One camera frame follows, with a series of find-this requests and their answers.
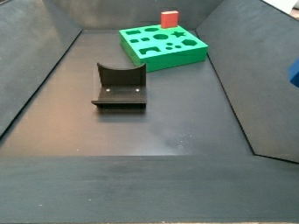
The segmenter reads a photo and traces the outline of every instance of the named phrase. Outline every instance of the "bin floor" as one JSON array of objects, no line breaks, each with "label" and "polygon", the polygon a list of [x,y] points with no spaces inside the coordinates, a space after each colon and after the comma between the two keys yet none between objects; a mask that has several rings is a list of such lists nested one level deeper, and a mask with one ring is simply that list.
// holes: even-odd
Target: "bin floor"
[{"label": "bin floor", "polygon": [[116,31],[85,32],[22,112],[0,156],[249,154],[208,59],[147,74],[144,111],[100,111],[96,63],[133,67]]}]

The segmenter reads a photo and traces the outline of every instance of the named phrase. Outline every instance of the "green foam block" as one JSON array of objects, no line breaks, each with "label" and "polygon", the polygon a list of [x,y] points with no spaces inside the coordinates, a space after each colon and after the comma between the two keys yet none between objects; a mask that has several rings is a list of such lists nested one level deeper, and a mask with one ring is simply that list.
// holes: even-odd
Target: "green foam block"
[{"label": "green foam block", "polygon": [[180,26],[149,25],[119,33],[131,60],[137,67],[145,63],[147,72],[205,60],[208,46]]}]

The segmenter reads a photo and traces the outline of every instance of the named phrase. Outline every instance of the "black holder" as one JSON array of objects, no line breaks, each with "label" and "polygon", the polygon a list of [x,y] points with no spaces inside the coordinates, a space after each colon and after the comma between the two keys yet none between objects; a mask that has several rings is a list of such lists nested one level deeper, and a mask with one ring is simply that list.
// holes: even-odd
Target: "black holder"
[{"label": "black holder", "polygon": [[145,64],[133,69],[115,69],[97,63],[101,83],[99,97],[92,101],[99,107],[145,107]]}]

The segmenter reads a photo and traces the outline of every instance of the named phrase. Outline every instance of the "circular hole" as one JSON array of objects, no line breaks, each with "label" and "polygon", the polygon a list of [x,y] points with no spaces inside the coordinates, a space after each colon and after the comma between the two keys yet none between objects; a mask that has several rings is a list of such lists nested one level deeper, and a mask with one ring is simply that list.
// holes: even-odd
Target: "circular hole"
[{"label": "circular hole", "polygon": [[155,39],[168,39],[168,36],[164,35],[164,34],[155,34],[155,35],[153,35],[153,38],[155,38]]},{"label": "circular hole", "polygon": [[156,32],[156,31],[159,31],[159,29],[157,28],[147,28],[147,29],[144,29],[147,32]]},{"label": "circular hole", "polygon": [[196,41],[191,40],[191,39],[185,39],[183,42],[181,42],[185,46],[196,46],[197,43]]}]

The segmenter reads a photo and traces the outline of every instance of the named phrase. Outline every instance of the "red block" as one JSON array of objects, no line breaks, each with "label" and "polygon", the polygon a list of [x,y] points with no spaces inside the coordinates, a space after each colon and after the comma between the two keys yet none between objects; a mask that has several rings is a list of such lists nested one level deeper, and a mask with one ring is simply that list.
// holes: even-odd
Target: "red block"
[{"label": "red block", "polygon": [[171,10],[171,11],[164,11],[161,13],[161,28],[171,28],[177,26],[177,21],[179,21],[179,11],[177,10]]}]

